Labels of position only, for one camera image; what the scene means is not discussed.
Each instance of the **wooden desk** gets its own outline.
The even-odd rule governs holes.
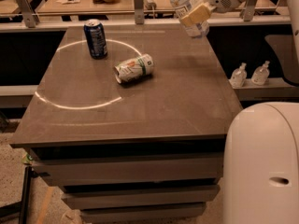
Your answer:
[[[156,12],[173,11],[169,0],[155,0]],[[81,0],[77,4],[61,4],[57,0],[48,0],[41,9],[39,15],[84,15],[84,14],[134,14],[134,0],[117,0],[113,3],[94,4],[93,0]]]
[[[201,215],[219,191],[235,92],[208,41],[180,24],[103,24],[103,60],[83,24],[68,28],[11,145],[86,222]],[[118,84],[112,67],[138,51],[153,75]]]
[[[13,14],[19,13],[20,10],[18,8],[15,0],[3,0],[0,1],[0,15],[8,15],[11,16]]]

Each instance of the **clear plastic bottle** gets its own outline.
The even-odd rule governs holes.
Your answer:
[[[192,6],[194,6],[196,2],[196,0],[170,0],[170,4],[175,9],[179,19],[184,17],[188,11],[192,10]],[[209,25],[207,21],[203,21],[192,26],[185,26],[183,24],[182,26],[188,36],[192,38],[204,37],[209,32]]]
[[[262,66],[259,66],[255,69],[251,78],[252,83],[260,86],[262,86],[265,83],[265,81],[268,79],[270,75],[270,71],[268,69],[269,64],[269,61],[265,61],[265,63]]]
[[[245,70],[246,64],[242,63],[239,68],[235,69],[232,73],[230,82],[233,87],[242,87],[247,77]]]

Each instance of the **soda can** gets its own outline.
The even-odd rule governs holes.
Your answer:
[[[148,54],[126,60],[114,66],[116,80],[121,84],[149,75],[153,72],[154,62]]]
[[[102,23],[98,19],[90,19],[84,23],[84,33],[88,48],[94,59],[107,56],[107,43]]]

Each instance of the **concrete floor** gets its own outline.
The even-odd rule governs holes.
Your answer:
[[[9,140],[18,125],[10,122],[9,129],[0,133],[0,207],[21,200],[25,164],[21,162],[25,154],[23,149],[13,149]],[[83,224],[79,211],[70,210],[61,201],[62,192],[49,187],[40,177],[32,179],[28,207],[28,224]],[[18,215],[0,218],[0,224],[19,223]],[[206,211],[200,217],[166,218],[114,224],[221,224],[222,223],[222,190],[213,202],[207,203]]]

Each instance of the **drawer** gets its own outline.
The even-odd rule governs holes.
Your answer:
[[[160,182],[222,177],[222,153],[35,161],[49,186]]]
[[[71,209],[96,209],[111,207],[144,206],[173,203],[205,203],[212,201],[220,190],[218,185],[196,186],[196,181],[180,186],[164,184],[132,184],[117,189],[92,192],[66,193],[62,200]]]
[[[169,217],[197,217],[201,216],[205,209],[204,203],[108,208],[81,211],[81,217],[87,223],[136,221]]]

